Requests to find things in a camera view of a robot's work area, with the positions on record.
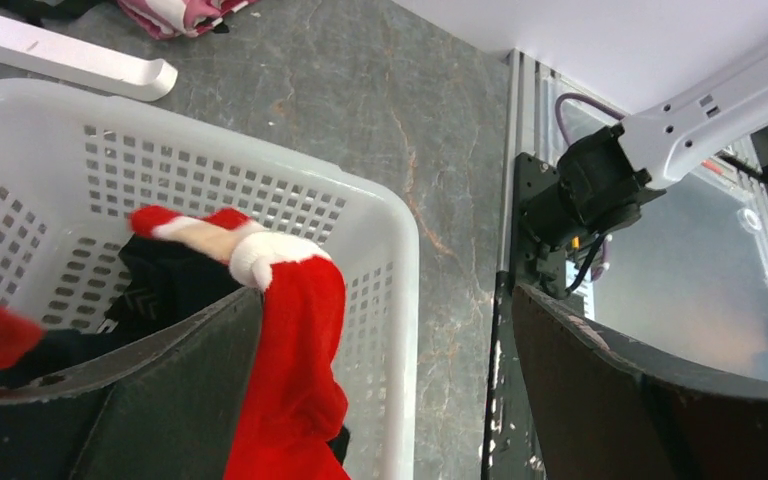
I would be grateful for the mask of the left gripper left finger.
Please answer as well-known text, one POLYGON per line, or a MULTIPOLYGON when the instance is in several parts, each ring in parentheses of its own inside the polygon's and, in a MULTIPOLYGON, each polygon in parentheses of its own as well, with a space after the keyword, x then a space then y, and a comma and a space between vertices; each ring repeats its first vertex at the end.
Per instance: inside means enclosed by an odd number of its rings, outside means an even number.
POLYGON ((90 362, 0 390, 0 479, 219 479, 262 316, 242 289, 90 362))

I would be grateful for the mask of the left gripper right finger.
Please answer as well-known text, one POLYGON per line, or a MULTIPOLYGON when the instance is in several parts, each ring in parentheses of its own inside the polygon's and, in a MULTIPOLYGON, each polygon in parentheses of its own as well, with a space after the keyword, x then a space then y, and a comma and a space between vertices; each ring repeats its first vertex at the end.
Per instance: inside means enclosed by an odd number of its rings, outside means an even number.
POLYGON ((551 479, 768 479, 768 382, 666 353, 530 286, 519 363, 551 479))

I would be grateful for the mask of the red snowflake christmas sock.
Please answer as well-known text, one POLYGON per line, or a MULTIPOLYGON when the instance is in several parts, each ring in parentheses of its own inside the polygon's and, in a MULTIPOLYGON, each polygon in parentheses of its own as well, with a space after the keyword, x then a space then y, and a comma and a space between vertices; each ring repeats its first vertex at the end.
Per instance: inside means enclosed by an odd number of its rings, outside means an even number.
POLYGON ((234 208, 192 217, 149 205, 129 223, 138 236, 180 243, 222 264, 262 295, 260 338, 225 478, 347 478, 329 446, 348 410, 332 368, 347 286, 330 255, 234 208))

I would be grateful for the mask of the black ankle sock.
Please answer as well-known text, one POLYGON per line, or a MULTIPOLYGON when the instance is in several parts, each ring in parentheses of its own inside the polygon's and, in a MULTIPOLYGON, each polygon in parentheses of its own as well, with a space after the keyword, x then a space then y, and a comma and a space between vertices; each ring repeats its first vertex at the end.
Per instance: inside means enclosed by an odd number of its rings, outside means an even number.
POLYGON ((54 329, 5 370, 10 384, 94 360, 168 328, 240 288, 223 265, 180 243, 136 236, 118 258, 129 283, 116 294, 93 333, 54 329))

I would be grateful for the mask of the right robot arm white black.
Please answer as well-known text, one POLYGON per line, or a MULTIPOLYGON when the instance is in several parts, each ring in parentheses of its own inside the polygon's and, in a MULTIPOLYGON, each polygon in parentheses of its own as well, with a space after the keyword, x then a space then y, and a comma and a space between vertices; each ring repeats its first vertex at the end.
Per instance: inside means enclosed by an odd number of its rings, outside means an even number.
POLYGON ((521 202, 522 241, 557 250, 626 228, 722 148, 768 125, 768 41, 675 96, 574 143, 554 182, 521 202))

